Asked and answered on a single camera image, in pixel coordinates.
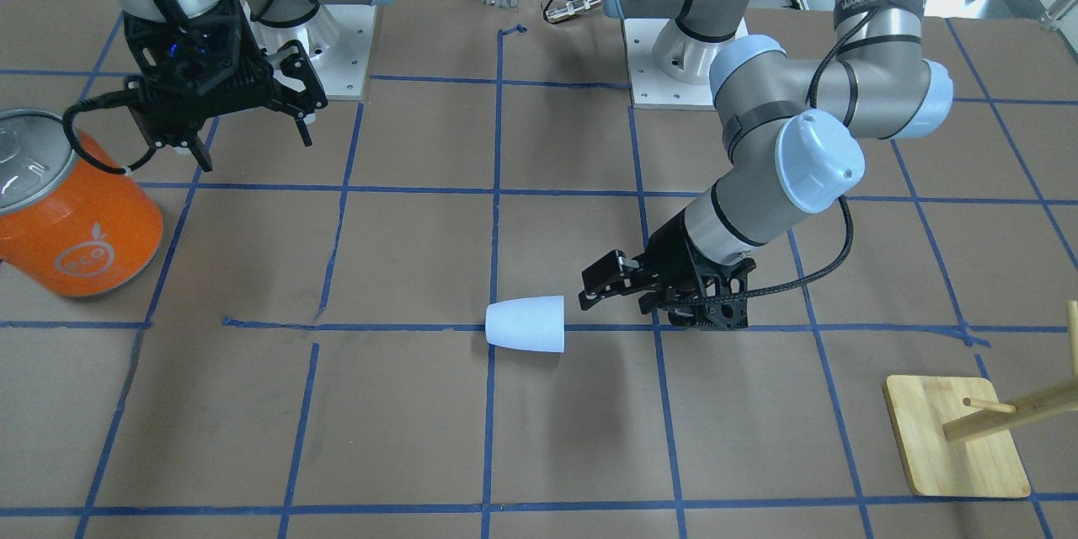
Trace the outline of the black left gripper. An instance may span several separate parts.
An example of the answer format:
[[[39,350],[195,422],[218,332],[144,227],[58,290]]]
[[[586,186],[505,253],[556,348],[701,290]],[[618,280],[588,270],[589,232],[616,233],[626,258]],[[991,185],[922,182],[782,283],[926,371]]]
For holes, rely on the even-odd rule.
[[[720,265],[705,258],[690,243],[682,211],[652,233],[640,263],[621,250],[611,250],[582,270],[579,306],[590,310],[608,298],[649,292],[640,298],[642,315],[663,309],[675,327],[744,329],[750,324],[746,298],[693,305],[690,301],[747,291],[748,275],[756,266],[752,258],[734,265]],[[648,284],[642,270],[655,275],[655,285]]]

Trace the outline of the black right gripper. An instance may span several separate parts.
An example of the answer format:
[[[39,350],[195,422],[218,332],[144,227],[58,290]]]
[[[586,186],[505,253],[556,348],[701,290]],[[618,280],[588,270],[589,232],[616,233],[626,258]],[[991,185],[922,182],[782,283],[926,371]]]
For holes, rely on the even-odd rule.
[[[239,0],[189,18],[184,31],[125,13],[124,36],[140,70],[132,118],[151,148],[185,150],[210,172],[204,122],[253,108],[289,115],[303,146],[313,144],[308,122],[328,97],[307,49],[287,40],[265,59]]]

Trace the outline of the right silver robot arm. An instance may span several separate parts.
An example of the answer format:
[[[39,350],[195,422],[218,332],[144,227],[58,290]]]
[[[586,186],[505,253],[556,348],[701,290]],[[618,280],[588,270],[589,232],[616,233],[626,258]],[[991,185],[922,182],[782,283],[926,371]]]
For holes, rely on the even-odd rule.
[[[312,146],[309,122],[328,105],[331,73],[353,71],[355,39],[331,6],[384,6],[393,0],[118,0],[138,66],[118,93],[71,105],[61,118],[78,156],[97,170],[128,174],[158,148],[184,150],[211,171],[201,128],[212,118],[263,108],[296,122]],[[125,108],[146,154],[116,167],[83,144],[74,121],[92,110]]]

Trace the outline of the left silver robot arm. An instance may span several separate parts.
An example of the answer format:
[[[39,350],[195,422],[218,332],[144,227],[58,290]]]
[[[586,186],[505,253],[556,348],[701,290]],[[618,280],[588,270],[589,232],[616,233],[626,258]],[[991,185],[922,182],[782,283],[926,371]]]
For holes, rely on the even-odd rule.
[[[658,229],[635,258],[616,250],[583,270],[579,305],[639,294],[644,315],[677,327],[741,329],[747,301],[832,273],[852,246],[846,193],[865,174],[862,139],[927,136],[946,118],[953,82],[921,51],[926,0],[835,0],[835,46],[789,58],[766,34],[738,36],[750,0],[603,0],[616,19],[667,19],[669,75],[705,81],[731,169]],[[835,260],[776,286],[748,286],[758,248],[838,204]]]

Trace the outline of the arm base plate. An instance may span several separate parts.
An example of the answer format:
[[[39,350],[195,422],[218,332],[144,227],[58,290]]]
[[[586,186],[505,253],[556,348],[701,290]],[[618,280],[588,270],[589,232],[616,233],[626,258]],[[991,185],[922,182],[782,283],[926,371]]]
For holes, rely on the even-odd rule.
[[[732,40],[694,40],[671,19],[625,19],[622,29],[636,108],[713,109],[711,61]]]
[[[310,20],[292,28],[253,24],[253,36],[267,51],[299,40],[307,49],[328,100],[361,101],[377,15],[377,6],[323,5]]]

